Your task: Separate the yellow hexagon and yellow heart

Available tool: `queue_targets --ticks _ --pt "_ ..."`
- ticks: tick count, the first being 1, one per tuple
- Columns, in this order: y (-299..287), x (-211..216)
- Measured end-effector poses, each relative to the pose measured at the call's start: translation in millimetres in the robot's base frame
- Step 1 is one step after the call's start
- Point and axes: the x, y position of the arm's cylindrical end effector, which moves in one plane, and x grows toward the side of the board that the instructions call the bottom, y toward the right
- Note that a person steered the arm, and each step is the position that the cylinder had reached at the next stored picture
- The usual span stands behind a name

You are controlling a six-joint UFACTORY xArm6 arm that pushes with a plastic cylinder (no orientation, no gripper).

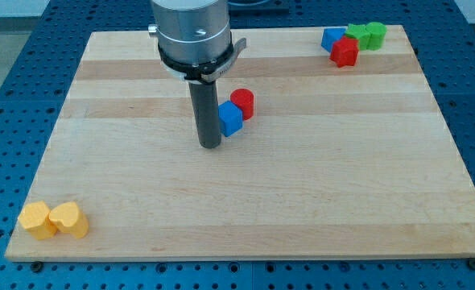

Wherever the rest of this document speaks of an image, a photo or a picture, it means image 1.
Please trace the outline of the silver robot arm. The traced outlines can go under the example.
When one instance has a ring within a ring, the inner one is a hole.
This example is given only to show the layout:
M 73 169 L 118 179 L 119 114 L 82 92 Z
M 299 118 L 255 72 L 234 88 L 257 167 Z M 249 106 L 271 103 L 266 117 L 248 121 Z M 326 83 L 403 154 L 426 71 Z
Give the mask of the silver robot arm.
M 233 40 L 226 0 L 151 0 L 161 61 L 186 81 L 209 84 L 226 74 L 247 47 Z

